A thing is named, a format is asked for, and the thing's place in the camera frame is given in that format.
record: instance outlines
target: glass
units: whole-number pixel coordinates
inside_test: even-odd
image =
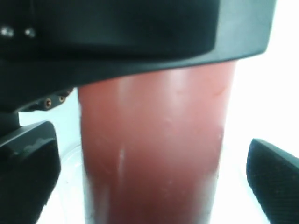
[[[235,62],[79,89],[86,224],[207,224]]]

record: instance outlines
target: metal screw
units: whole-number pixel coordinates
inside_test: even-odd
[[[28,28],[25,30],[25,35],[29,38],[35,38],[36,31],[33,28]]]
[[[3,37],[12,38],[14,36],[14,29],[9,26],[5,26],[1,28],[0,33]]]

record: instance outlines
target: black textured pad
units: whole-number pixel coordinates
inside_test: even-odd
[[[0,140],[0,224],[35,224],[60,172],[50,122],[22,127]]]
[[[253,139],[246,174],[271,224],[299,224],[299,159]]]

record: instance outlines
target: red liquid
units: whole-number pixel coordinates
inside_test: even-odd
[[[207,224],[234,62],[79,90],[87,224]]]

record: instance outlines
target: brass screw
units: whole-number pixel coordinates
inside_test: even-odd
[[[59,97],[59,101],[63,103],[65,101],[65,97]]]
[[[46,109],[50,109],[52,106],[52,100],[50,98],[45,100],[45,107]]]

